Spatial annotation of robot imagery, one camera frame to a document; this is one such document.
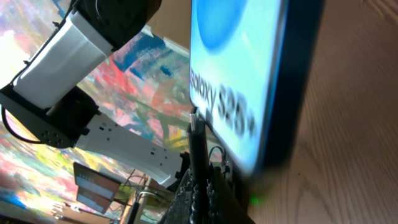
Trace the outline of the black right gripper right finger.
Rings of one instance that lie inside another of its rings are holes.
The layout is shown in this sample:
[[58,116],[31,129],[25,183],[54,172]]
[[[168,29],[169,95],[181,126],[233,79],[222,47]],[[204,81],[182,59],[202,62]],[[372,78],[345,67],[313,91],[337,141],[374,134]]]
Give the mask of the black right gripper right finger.
[[206,193],[208,196],[208,223],[255,224],[235,199],[233,191],[219,167],[210,166]]

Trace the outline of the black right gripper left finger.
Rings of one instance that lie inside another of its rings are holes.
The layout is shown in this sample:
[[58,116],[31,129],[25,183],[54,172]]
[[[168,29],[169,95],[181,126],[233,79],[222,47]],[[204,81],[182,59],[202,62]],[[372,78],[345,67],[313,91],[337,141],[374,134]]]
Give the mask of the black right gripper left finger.
[[201,222],[200,187],[190,169],[186,171],[167,211],[165,224],[197,224]]

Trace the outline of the blue Galaxy smartphone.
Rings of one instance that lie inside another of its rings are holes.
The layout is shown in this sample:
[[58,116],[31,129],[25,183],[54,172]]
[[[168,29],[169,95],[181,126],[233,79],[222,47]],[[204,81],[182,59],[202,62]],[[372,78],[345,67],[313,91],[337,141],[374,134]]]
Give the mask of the blue Galaxy smartphone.
[[322,0],[194,0],[190,100],[244,179],[291,156]]

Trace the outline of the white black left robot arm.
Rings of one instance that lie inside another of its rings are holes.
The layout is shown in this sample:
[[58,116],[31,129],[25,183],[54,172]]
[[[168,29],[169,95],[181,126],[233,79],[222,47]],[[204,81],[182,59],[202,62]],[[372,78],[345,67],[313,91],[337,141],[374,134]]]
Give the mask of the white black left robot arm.
[[72,1],[65,17],[24,68],[1,89],[1,114],[13,115],[34,144],[78,147],[139,169],[166,189],[179,185],[188,154],[171,151],[102,113],[78,84],[135,37],[160,1]]

